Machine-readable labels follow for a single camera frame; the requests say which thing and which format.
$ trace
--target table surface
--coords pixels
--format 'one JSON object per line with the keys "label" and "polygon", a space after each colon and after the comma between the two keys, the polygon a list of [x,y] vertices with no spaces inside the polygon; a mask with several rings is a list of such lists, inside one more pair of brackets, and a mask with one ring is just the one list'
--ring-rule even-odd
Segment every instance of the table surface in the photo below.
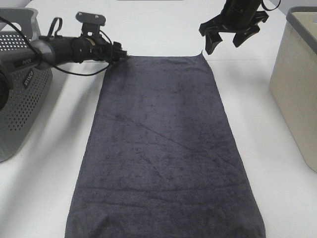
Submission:
{"label": "table surface", "polygon": [[[205,40],[199,25],[218,15],[224,0],[33,0],[47,34],[63,18],[60,33],[79,36],[78,11],[106,17],[104,31],[134,56],[194,56]],[[232,34],[205,57],[244,163],[268,238],[317,237],[317,173],[303,157],[268,88],[286,23],[269,12],[260,33],[241,47]],[[81,73],[103,63],[66,64]],[[0,163],[0,237],[62,238],[72,194],[94,118],[104,74],[90,77],[53,70],[43,109],[18,153]]]}
{"label": "table surface", "polygon": [[25,7],[31,0],[1,0],[0,7]]}

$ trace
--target dark gray towel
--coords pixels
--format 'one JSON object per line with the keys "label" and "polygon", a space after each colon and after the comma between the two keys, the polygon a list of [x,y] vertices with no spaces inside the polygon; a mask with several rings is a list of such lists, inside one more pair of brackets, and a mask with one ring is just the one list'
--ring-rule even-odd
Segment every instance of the dark gray towel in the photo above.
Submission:
{"label": "dark gray towel", "polygon": [[106,72],[65,237],[265,237],[202,55]]}

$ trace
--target storage bin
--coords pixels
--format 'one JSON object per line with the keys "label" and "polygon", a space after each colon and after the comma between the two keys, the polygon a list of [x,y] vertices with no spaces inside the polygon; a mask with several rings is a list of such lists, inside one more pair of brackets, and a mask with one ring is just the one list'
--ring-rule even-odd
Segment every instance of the storage bin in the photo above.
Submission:
{"label": "storage bin", "polygon": [[270,90],[302,152],[317,172],[317,7],[294,7],[270,80]]}

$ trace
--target perforated basket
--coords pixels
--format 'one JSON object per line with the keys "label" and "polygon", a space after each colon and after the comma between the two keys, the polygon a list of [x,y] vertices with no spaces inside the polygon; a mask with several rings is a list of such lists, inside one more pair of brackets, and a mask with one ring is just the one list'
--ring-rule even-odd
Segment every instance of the perforated basket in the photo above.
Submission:
{"label": "perforated basket", "polygon": [[[21,26],[21,31],[33,41],[40,31],[36,21],[37,11],[30,8],[0,8],[0,16]],[[23,39],[14,31],[0,31],[1,54],[26,48]],[[32,81],[25,87],[23,81],[32,74]],[[14,155],[33,125],[52,80],[51,70],[35,68],[11,74],[13,89],[7,104],[0,111],[0,161]]]}

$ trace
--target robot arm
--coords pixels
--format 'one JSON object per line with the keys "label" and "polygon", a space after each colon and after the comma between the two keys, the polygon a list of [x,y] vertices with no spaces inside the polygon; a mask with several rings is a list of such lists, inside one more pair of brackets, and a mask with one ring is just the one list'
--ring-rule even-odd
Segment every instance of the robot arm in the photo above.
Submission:
{"label": "robot arm", "polygon": [[[102,60],[112,64],[119,61],[120,58],[127,57],[127,52],[122,50],[119,42],[112,43],[109,38],[109,42],[107,42],[102,37],[101,33],[106,36],[106,34],[100,30],[100,26],[105,25],[106,19],[104,16],[79,12],[76,15],[76,19],[82,23],[82,33],[80,37],[63,37],[58,35],[57,32],[62,27],[62,19],[55,18],[52,22],[49,34],[47,36],[39,36],[38,40],[29,43],[30,46],[28,48],[1,52],[0,111],[6,105],[10,91],[13,90],[12,73],[33,67],[37,69],[55,67],[63,72],[76,74],[62,70],[58,68],[57,65],[68,62],[82,63],[85,60]],[[4,18],[0,17],[0,20],[9,24]],[[59,26],[53,36],[53,29],[58,20]]]}
{"label": "robot arm", "polygon": [[206,37],[206,52],[210,55],[222,42],[219,32],[236,33],[236,47],[258,33],[258,24],[268,19],[265,11],[257,11],[260,4],[263,0],[226,0],[220,15],[200,25],[199,32]]}

